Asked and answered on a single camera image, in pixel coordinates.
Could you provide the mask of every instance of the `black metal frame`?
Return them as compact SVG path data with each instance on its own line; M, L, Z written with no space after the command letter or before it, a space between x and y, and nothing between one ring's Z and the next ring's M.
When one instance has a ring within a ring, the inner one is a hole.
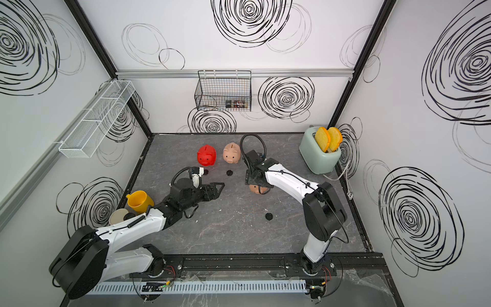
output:
M128 184L126 185L126 189L124 190L123 197L119 201L118 209L124 208L124 206L126 204L126 195L130 194L131 190L133 189L133 185L135 184L136 178L138 177L138 174L140 173L141 166L143 165L143 161L145 161L145 158L147 156L148 150L150 149L150 145L152 145L154 137L155 137L155 134L152 134L152 136L147 140L147 144L143 148L143 151L141 152L140 158L138 159L138 162L136 163L135 169L133 170L133 173L131 174L130 180L128 181Z
M101 61L102 65L108 72L109 76L113 79L117 78L116 66L114 66L113 62L111 61L109 54L107 53L101 41L99 40L99 37L97 36L94 28L90 24L90 21L87 18L86 14L84 13L79 2L77 0L65 0L65 3L68 9L70 10L70 12L72 12L73 17L79 24L80 28L82 29L87 40L89 41L90 45L94 49L94 52L96 53L97 57ZM132 97L129 99L127 105L128 108L133 113L133 116L135 117L136 121L140 125L141 129L147 136L147 138L148 139L151 138L152 132L150 131L150 127L148 127L147 122L143 118L143 115L141 115L141 112L136 106L135 101L133 100Z
M353 92L353 89L355 88L358 78L361 76L361 73L363 73L363 69L365 68L366 62L370 57L370 53L372 52L373 47L377 43L380 33L382 32L383 27L385 26L385 22L389 18L390 12L392 12L392 8L396 4L396 2L397 0L385 0L383 2L382 8L380 9L377 18L375 19L375 23L373 24L373 27L370 30L370 34L368 35L367 41L365 42L365 45L361 50L358 61L356 61L353 77L351 80L348 81L348 84L346 84L346 87L344 88L343 94L341 95L338 105L334 110L334 114L332 115L328 127L336 126L336 123L339 120L339 117L341 116L341 113L343 112L343 109L346 103L348 102L351 93Z
M404 307L399 292L390 275L383 255L379 252L333 252L329 253L329 259L324 262L331 276L337 276L337 270L381 270L387 285L398 307ZM176 254L166 255L167 265L175 270L175 277L182 278L188 272L192 272L198 278L205 279L216 271L268 271L272 278L288 279L301 277L307 285L319 285L324 281L324 274L306 276L299 267L299 253L276 254ZM166 281L174 277L171 272L165 272L158 278L149 278L147 274L133 274L134 278L142 281Z
M336 169L337 175L338 176L341 175L341 167L340 167L339 163L336 164L335 169ZM339 179L339 182L341 183L341 186L343 187L344 195L347 195L348 185L346 182L346 177L342 176ZM358 232L360 234L363 245L365 246L366 251L372 252L373 251L372 244L370 243L370 239L368 238L368 234L365 230L365 226L363 226L363 223L361 222L360 213L358 212L358 208L356 207L355 200L354 199L350 200L348 197L346 197L346 200L348 201L348 205L350 206L351 213L353 214L353 219L355 220L355 224L356 224L356 227L357 227Z
M334 114L331 118L331 121L328 127L334 126L339 119L341 112L343 111L344 106L346 105L354 86L361 75L363 68L370 56L370 52L373 49L384 25L385 22L395 4L396 0L385 0L380 12L375 20L375 24L370 31L369 37L363 47L363 50L360 54L358 61L356 62L354 68L353 78L346 85L341 99L334 111ZM116 67L111 61L108 53L106 52L103 44L97 37L94 28L90 24L87 16L83 12L80 4L77 0L65 0L68 8L72 12L75 20L79 24L80 28L86 35L90 45L94 49L96 55L99 57L99 60L104 65L108 74L112 78L117 78L116 76ZM143 116L141 115L139 109L137 108L133 99L130 99L128 102L128 106L135 116L136 120L140 124L140 127L144 131L145 135L148 138L148 142L141 154L140 160L138 161L135 170L128 182L128 185L125 190L125 194L129 193L133 188L133 184L138 176L138 173L143 165L143 161L148 153L150 145L154 139L155 134L152 134L150 128L145 122ZM340 167L336 166L336 171L340 173ZM347 191L347 183L345 178L341 178L341 184L345 192ZM125 197L120 201L118 208L124 206ZM331 271L332 275L336 274L336 262L333 261L334 258L337 259L338 262L342 264L343 269L381 269L385 275L385 279L389 285L392 294L394 295L394 299L396 301L397 306L403 307L404 304L401 301L397 288L392 280L390 272L387 268L383 255L372 251L372 246L370 241L368 240L368 236L366 234L365 228L358 214L358 210L356 209L355 202L348 199L348 203L353 213L353 217L355 219L356 226L360 235L363 239L365 248L369 252L358 252L358 253L329 253L329 261L325 264L328 269ZM289 254L199 254L199 255L167 255L166 260L170 265L177 264L175 267L180 264L182 266L181 270L176 271L177 277L179 277L182 272L186 271L217 271L217 270L226 270L226 271L247 271L247 270L265 270L267 268L276 269L278 271L284 271L285 277L287 276L302 276L302 279L307 280L320 280L319 277L308 277L303 272L299 271L299 267L297 266L295 260L300 256L300 253L289 253ZM331 263L334 263L334 269L331 268ZM69 300L67 297L64 298L61 306L67 306Z

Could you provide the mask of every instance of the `pink piggy bank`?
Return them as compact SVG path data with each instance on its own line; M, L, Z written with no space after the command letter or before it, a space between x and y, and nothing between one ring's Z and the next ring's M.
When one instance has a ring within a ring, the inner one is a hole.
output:
M241 158L241 150L235 143L229 143L223 149L223 159L227 163L237 163Z

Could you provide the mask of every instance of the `white wire shelf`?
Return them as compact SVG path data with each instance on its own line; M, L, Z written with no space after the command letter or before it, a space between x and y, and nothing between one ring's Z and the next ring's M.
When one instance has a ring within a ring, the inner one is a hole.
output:
M58 150L67 158L92 157L134 92L131 81L112 81Z

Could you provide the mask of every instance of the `floor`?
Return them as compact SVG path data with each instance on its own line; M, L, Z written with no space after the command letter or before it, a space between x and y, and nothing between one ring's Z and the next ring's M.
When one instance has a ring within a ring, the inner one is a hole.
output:
M260 134L267 147L267 157L274 158L289 171L314 182L325 182L305 164L299 145L303 134ZM300 252L309 231L300 203L280 188L266 195L256 195L245 185L246 166L243 161L228 164L221 157L225 145L239 143L242 135L157 135L136 179L133 191L146 191L155 203L169 193L169 183L178 170L199 166L198 149L211 145L217 150L215 165L206 167L203 183L224 182L225 188L217 200L201 203L191 219L182 218L172 227L152 233L128 245L125 250L151 243L164 254L199 253L283 253ZM254 137L244 141L245 152L262 152ZM337 177L335 172L329 174ZM333 240L330 252L365 251L346 196L339 181L331 182L348 215L344 223L349 243ZM266 213L272 213L268 221ZM344 233L338 236L345 239Z

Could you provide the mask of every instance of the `piggy bank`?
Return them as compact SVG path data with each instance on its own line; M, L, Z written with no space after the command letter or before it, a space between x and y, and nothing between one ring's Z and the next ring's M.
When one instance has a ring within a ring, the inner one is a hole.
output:
M223 159L227 163L237 163L241 158L241 150L239 146L235 143L229 143L223 149Z
M254 184L249 184L249 189L256 194L266 194L270 190L269 188L261 187L261 192L259 192L259 187Z
M197 159L204 167L213 165L217 159L217 152L210 145L205 145L198 150Z

